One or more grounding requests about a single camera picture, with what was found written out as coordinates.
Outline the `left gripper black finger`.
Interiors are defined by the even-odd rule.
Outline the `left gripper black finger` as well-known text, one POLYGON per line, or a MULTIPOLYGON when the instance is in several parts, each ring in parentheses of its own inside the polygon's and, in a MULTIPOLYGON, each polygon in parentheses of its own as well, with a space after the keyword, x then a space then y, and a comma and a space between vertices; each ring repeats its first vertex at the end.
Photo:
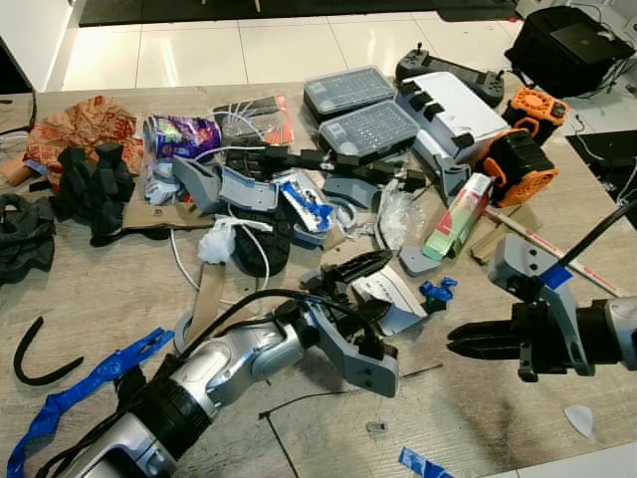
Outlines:
POLYGON ((359 322, 360 324, 379 325, 391 311, 391 302, 376 299, 373 296, 364 299, 355 290, 347 290, 346 299, 347 305, 356 312, 356 317, 355 315, 346 315, 347 323, 359 322))
POLYGON ((344 263, 323 265, 323 286, 332 290, 336 284, 351 284, 356 279, 381 272, 392 258, 394 258, 392 251, 369 251, 347 259, 344 263))

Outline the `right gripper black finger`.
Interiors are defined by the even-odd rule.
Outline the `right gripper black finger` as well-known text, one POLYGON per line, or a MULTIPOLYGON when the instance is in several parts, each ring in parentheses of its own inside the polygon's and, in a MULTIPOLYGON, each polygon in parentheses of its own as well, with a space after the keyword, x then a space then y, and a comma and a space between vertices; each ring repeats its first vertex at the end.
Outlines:
POLYGON ((481 339, 517 339, 513 322, 473 322, 460 325, 449 333, 451 342, 471 342, 481 339))
POLYGON ((454 339, 447 350, 469 359, 518 360, 518 339, 454 339))

